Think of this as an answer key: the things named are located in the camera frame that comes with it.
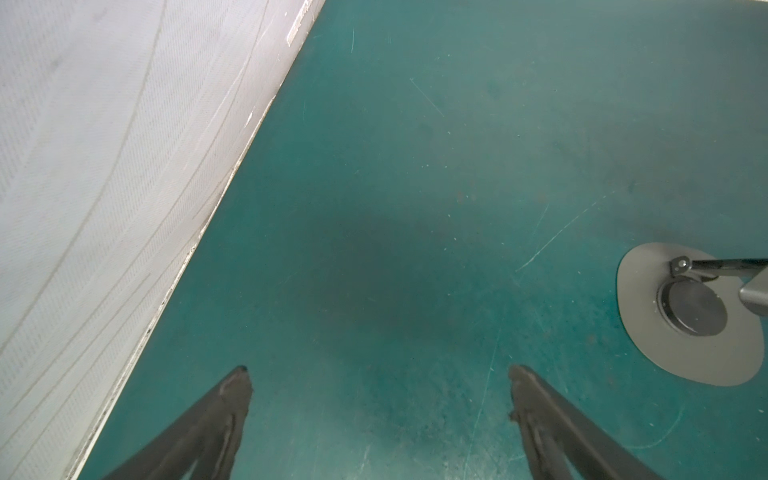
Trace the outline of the grey round stand left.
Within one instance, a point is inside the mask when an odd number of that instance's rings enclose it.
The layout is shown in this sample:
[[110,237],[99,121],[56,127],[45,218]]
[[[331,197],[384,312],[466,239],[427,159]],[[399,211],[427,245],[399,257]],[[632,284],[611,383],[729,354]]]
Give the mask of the grey round stand left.
[[760,370],[766,259],[716,259],[690,247],[646,243],[622,258],[616,291],[626,332],[663,370],[721,387],[743,384]]

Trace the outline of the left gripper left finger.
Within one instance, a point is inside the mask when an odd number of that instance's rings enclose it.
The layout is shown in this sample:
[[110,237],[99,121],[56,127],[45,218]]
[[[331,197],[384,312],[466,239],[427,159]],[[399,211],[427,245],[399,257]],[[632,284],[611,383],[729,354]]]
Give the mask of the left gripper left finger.
[[228,479],[253,387],[238,366],[107,479]]

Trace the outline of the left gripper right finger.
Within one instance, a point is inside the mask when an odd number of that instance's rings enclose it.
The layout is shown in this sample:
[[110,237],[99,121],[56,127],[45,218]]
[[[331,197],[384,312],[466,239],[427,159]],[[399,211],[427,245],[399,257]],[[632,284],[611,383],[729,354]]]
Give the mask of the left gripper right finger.
[[520,429],[529,470],[534,479],[658,479],[534,370],[512,365],[513,410],[510,420]]

